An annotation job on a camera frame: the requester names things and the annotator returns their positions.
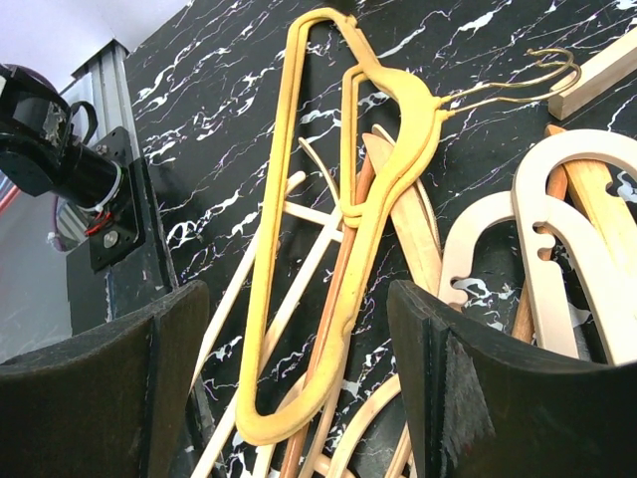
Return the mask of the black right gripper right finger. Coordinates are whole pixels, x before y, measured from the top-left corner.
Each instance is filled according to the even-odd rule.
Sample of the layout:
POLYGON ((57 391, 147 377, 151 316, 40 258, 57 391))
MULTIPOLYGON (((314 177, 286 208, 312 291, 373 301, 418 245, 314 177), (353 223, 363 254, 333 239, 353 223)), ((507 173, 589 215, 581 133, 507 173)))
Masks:
POLYGON ((564 357, 408 280, 387 316, 421 477, 632 477, 636 367, 564 357))

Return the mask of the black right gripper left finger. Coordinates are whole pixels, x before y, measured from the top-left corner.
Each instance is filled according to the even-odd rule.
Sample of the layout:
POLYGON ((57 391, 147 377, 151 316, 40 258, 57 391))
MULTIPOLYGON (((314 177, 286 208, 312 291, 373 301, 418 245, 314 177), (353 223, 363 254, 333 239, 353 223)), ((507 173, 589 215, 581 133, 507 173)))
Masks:
POLYGON ((3 362, 2 476, 167 476, 208 321, 193 281, 3 362))

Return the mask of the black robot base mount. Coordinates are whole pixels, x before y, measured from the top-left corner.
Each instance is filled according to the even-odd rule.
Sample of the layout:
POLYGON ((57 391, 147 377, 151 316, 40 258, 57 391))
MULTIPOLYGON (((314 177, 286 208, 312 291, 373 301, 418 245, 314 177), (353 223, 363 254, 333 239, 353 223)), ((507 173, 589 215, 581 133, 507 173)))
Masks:
POLYGON ((1 67, 1 171, 22 192, 53 193, 87 219, 85 247, 106 281, 106 316, 176 286, 147 162, 137 141, 123 46, 93 57, 88 100, 66 100, 36 72, 1 67))

